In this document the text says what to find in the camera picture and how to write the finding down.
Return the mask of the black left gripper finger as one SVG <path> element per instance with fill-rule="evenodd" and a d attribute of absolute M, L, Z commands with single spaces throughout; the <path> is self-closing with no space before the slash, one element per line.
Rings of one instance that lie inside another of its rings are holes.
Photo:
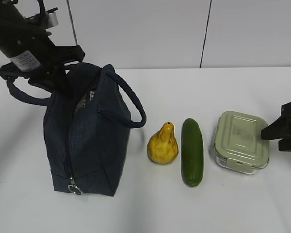
<path fill-rule="evenodd" d="M 65 66 L 61 63 L 54 66 L 53 69 L 54 89 L 62 93 L 65 97 L 72 97 L 73 90 L 68 81 Z"/>
<path fill-rule="evenodd" d="M 30 77 L 28 80 L 28 84 L 48 91 L 50 93 L 52 93 L 55 89 L 53 78 L 50 75 Z"/>

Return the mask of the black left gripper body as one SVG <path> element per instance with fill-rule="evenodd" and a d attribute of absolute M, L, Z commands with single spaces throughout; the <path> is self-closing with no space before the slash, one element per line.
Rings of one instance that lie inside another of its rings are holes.
<path fill-rule="evenodd" d="M 42 57 L 34 55 L 26 50 L 21 54 L 10 58 L 10 63 L 1 66 L 0 76 L 4 80 L 18 77 L 31 78 L 44 76 L 61 64 L 82 62 L 85 57 L 83 49 L 77 46 L 55 46 L 48 54 Z"/>

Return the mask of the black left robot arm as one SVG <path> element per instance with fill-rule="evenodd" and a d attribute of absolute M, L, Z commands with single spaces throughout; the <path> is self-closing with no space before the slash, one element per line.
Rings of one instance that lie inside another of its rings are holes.
<path fill-rule="evenodd" d="M 0 76 L 9 83 L 19 77 L 48 92 L 72 95 L 66 71 L 69 63 L 82 62 L 85 53 L 79 45 L 56 46 L 49 28 L 58 25 L 57 7 L 46 10 L 38 1 L 39 13 L 24 17 L 16 0 L 0 0 L 0 51 L 10 60 L 1 66 Z"/>

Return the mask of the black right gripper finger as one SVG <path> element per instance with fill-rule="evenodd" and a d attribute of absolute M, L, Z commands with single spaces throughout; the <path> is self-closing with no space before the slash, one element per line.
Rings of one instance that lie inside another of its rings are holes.
<path fill-rule="evenodd" d="M 281 139 L 278 142 L 279 151 L 291 152 L 291 139 Z"/>
<path fill-rule="evenodd" d="M 287 135 L 286 132 L 286 117 L 279 117 L 271 125 L 267 126 L 261 131 L 262 140 L 275 140 L 284 138 Z"/>

